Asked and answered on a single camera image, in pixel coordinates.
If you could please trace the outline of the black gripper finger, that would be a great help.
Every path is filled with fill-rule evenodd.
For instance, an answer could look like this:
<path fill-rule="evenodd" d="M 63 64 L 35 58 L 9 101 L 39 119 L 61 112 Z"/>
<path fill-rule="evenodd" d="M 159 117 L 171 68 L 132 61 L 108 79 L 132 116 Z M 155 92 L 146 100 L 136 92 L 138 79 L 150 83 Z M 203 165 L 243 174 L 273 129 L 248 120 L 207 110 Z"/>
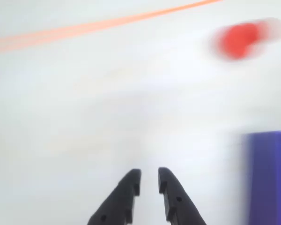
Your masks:
<path fill-rule="evenodd" d="M 134 198 L 140 195 L 141 169 L 130 170 L 90 217 L 88 225 L 133 223 Z"/>
<path fill-rule="evenodd" d="M 205 225 L 183 186 L 166 167 L 158 168 L 159 193 L 164 197 L 166 220 L 172 225 Z"/>

